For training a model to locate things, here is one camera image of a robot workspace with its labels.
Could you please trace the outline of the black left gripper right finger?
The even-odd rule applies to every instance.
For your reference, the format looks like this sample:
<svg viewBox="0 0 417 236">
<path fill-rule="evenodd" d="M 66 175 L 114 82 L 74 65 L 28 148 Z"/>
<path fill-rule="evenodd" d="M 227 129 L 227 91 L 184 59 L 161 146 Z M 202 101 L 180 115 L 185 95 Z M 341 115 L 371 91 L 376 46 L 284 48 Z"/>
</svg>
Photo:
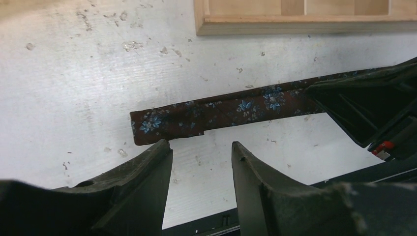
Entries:
<svg viewBox="0 0 417 236">
<path fill-rule="evenodd" d="M 414 183 L 300 183 L 232 143 L 233 180 L 243 236 L 414 236 Z"/>
</svg>

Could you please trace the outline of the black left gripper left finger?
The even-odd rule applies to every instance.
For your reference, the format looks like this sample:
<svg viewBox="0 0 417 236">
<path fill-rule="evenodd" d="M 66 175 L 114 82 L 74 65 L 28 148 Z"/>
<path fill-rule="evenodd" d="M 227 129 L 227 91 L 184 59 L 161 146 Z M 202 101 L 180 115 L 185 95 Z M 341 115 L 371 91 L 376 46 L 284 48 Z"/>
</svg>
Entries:
<svg viewBox="0 0 417 236">
<path fill-rule="evenodd" d="M 3 236 L 159 236 L 173 150 L 158 141 L 131 160 L 74 187 L 0 182 Z"/>
</svg>

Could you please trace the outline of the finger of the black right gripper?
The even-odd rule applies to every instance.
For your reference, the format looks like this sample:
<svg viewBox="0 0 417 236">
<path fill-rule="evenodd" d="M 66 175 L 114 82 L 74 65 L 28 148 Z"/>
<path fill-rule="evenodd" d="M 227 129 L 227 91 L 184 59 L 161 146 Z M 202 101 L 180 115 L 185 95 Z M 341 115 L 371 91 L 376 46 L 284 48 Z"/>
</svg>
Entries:
<svg viewBox="0 0 417 236">
<path fill-rule="evenodd" d="M 360 147 L 392 141 L 417 122 L 417 59 L 316 82 L 306 94 Z"/>
</svg>

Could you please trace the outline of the brown blue floral tie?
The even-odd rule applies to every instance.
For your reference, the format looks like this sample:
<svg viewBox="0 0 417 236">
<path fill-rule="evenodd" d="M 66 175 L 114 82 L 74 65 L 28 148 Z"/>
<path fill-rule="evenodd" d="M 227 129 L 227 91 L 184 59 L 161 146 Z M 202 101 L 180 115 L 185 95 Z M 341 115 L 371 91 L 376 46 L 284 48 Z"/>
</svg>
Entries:
<svg viewBox="0 0 417 236">
<path fill-rule="evenodd" d="M 331 74 L 130 113 L 134 143 L 201 136 L 205 131 L 322 113 L 305 95 L 310 85 L 379 71 L 378 68 Z"/>
</svg>

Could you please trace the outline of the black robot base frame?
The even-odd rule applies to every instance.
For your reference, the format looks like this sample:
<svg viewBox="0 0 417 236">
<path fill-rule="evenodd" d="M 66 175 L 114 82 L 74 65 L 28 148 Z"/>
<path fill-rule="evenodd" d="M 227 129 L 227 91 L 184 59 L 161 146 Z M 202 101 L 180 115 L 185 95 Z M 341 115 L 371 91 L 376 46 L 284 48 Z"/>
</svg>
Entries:
<svg viewBox="0 0 417 236">
<path fill-rule="evenodd" d="M 414 236 L 417 161 L 392 161 L 300 183 L 249 153 L 232 157 L 237 207 L 165 236 Z"/>
</svg>

